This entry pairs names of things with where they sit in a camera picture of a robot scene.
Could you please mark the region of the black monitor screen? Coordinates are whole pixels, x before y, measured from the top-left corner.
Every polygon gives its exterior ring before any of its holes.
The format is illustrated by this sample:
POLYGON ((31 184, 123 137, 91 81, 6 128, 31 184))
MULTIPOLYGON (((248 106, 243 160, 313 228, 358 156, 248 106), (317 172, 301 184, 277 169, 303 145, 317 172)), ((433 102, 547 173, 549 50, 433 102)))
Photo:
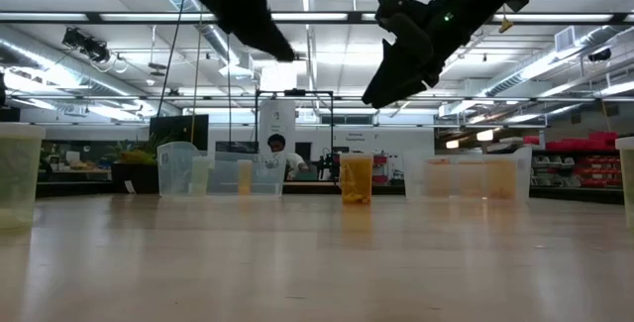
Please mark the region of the black monitor screen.
POLYGON ((150 137, 159 143, 188 142, 199 151, 206 151, 208 135, 208 115, 159 117, 150 121, 150 137))

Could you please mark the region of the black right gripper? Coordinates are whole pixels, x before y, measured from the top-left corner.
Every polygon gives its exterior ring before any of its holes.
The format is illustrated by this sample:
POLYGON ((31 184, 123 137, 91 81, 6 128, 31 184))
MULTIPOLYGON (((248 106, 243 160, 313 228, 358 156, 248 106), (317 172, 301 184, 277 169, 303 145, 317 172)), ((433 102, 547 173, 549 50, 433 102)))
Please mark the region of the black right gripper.
POLYGON ((424 81, 434 87, 446 60, 495 12, 495 0, 441 0, 424 30, 430 36, 432 58, 423 65, 398 44, 382 43, 382 61, 370 81, 363 103, 383 108, 426 89, 424 81))

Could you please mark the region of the person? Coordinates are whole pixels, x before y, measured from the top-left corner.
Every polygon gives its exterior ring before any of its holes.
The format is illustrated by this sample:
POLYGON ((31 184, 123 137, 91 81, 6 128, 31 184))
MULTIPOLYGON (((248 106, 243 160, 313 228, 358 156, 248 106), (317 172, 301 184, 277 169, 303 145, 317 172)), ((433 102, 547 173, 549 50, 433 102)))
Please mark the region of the person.
POLYGON ((297 153, 286 149, 285 137, 281 134, 273 134, 268 137, 267 145, 274 154, 283 154, 286 159, 285 179, 294 180, 300 172, 308 172, 309 166, 297 153))

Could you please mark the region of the black overhead frame beam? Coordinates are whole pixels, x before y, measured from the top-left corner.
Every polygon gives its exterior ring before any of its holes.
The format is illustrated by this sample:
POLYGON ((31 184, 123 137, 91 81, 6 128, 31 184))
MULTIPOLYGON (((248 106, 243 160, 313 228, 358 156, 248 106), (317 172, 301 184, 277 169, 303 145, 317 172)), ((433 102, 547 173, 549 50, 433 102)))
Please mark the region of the black overhead frame beam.
MULTIPOLYGON (((274 12, 279 24, 308 25, 368 25, 374 14, 348 12, 274 12)), ((521 26, 556 25, 629 25, 634 26, 634 12, 630 13, 497 13, 486 22, 499 25, 508 20, 521 26)), ((215 24, 211 13, 186 12, 26 12, 0 11, 0 24, 64 24, 64 25, 174 25, 215 24)))

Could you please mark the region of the red storage bins shelf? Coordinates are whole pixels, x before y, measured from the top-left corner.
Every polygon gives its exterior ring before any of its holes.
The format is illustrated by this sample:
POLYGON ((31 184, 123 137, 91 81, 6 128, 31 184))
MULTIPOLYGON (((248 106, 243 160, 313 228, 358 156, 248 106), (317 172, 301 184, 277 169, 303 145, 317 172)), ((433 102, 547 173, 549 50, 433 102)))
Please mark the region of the red storage bins shelf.
POLYGON ((524 144, 533 148, 530 186, 621 188, 617 138, 615 132, 592 132, 587 138, 564 138, 541 147, 537 136, 524 137, 524 144))

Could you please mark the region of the silver ceiling ventilation duct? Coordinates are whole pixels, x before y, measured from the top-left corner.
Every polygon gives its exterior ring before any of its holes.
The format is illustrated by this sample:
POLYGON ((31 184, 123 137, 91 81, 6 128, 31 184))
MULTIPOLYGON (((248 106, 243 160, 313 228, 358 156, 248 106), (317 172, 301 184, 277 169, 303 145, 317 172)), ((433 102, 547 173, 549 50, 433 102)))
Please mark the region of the silver ceiling ventilation duct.
POLYGON ((183 12, 196 13, 194 28, 202 38, 208 43, 218 58, 224 63, 224 67, 219 72, 227 77, 231 75, 235 78, 253 78, 253 61, 249 54, 236 51, 230 46, 230 38, 227 33, 217 25, 205 24, 211 15, 200 16, 204 11, 203 5, 198 0, 168 0, 177 10, 183 12))

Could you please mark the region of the clear plastic bin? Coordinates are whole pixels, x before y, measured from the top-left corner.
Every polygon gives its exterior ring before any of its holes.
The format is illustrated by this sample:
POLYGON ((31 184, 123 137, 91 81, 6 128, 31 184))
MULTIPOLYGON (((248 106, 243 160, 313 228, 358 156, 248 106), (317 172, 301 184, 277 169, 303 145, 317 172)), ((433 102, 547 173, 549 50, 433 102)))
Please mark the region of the clear plastic bin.
POLYGON ((512 154, 500 155, 448 155, 430 156, 419 151, 410 151, 403 156, 405 195, 408 199, 462 199, 462 200, 493 200, 525 203, 529 199, 530 178, 531 178, 532 150, 521 148, 512 154), (431 197, 427 195, 427 162, 433 159, 448 159, 451 164, 451 190, 446 198, 431 197), (483 173, 483 196, 480 199, 462 197, 458 189, 458 162, 459 161, 481 161, 484 166, 483 173), (486 166, 487 161, 510 160, 516 163, 516 194, 513 200, 497 200, 488 196, 486 166))
POLYGON ((208 153, 199 151, 188 142, 158 147, 160 196, 203 197, 190 194, 194 157, 208 157, 212 161, 204 196, 281 196, 286 168, 283 154, 208 153))

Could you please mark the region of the white column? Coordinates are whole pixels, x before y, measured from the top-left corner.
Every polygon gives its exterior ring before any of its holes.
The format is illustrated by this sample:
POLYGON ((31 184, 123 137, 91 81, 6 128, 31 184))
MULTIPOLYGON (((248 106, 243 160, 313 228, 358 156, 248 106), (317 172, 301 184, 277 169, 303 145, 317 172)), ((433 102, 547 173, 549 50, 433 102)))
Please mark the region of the white column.
POLYGON ((262 154, 271 154, 268 139, 280 135, 285 140, 284 151, 295 152, 296 108, 292 100, 271 99, 259 110, 259 149, 262 154))

